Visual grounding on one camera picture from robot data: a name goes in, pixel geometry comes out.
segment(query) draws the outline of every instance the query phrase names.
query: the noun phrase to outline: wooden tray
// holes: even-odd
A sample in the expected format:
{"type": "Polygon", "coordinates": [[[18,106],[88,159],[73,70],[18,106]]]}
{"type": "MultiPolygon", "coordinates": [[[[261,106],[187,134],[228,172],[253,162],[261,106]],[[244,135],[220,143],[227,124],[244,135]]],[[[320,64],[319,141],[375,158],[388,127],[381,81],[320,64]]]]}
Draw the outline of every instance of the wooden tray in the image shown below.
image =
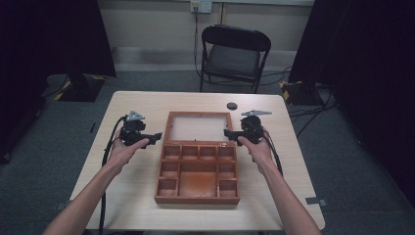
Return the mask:
{"type": "Polygon", "coordinates": [[[155,193],[158,204],[239,203],[235,143],[224,137],[224,128],[232,130],[229,113],[170,112],[155,193]]]}

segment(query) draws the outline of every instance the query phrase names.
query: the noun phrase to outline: white wall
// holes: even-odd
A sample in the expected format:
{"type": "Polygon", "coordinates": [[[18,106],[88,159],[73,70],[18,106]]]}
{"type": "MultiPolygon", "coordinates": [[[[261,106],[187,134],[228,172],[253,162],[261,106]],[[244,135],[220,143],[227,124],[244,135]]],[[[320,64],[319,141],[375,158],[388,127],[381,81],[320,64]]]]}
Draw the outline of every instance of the white wall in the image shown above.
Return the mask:
{"type": "MultiPolygon", "coordinates": [[[[99,3],[111,47],[135,47],[156,53],[187,51],[193,54],[196,24],[195,16],[190,13],[189,1],[101,0],[99,3]]],[[[199,37],[206,26],[220,22],[221,6],[221,3],[212,3],[211,14],[199,14],[199,37]]],[[[222,18],[225,24],[267,34],[272,42],[272,60],[275,53],[295,55],[310,11],[309,4],[226,3],[222,18]]]]}

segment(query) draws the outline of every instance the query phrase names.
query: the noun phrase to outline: hand controller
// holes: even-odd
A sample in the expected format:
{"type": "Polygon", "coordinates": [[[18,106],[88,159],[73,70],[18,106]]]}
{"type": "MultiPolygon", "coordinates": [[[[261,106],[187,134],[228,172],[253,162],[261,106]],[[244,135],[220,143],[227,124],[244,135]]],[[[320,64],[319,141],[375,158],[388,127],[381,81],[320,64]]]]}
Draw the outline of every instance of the hand controller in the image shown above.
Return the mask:
{"type": "Polygon", "coordinates": [[[263,111],[249,111],[242,113],[244,117],[241,119],[241,128],[242,131],[231,131],[224,129],[223,133],[229,140],[234,140],[237,142],[238,146],[242,144],[238,141],[239,136],[244,136],[253,144],[259,143],[259,139],[263,136],[263,129],[258,115],[270,115],[269,112],[263,111]]]}
{"type": "Polygon", "coordinates": [[[150,140],[147,145],[155,145],[156,141],[161,139],[162,133],[156,133],[154,135],[142,134],[140,131],[146,128],[146,124],[141,119],[144,119],[144,116],[131,111],[124,121],[119,138],[124,141],[126,146],[133,145],[145,138],[150,140]]]}

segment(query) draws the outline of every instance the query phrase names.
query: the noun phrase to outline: power outlet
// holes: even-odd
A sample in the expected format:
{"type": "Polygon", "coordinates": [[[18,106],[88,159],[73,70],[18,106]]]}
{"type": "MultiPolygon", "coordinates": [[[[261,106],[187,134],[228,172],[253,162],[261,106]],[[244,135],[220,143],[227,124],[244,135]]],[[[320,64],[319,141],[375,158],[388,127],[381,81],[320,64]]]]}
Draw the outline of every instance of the power outlet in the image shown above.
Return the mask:
{"type": "Polygon", "coordinates": [[[201,1],[191,1],[190,2],[190,12],[196,12],[195,9],[198,9],[198,12],[202,12],[201,1]]]}
{"type": "Polygon", "coordinates": [[[201,3],[202,13],[211,13],[211,2],[203,1],[201,3]]]}

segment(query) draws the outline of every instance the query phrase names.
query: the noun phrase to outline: chair backrest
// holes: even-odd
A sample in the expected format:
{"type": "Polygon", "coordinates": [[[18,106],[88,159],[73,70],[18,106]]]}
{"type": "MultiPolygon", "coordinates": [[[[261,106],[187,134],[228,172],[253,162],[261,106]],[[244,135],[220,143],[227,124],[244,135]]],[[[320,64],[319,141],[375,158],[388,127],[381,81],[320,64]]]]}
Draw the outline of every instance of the chair backrest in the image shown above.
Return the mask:
{"type": "Polygon", "coordinates": [[[202,32],[204,46],[209,44],[245,50],[268,52],[271,49],[271,41],[264,33],[224,24],[208,26],[202,32]]]}

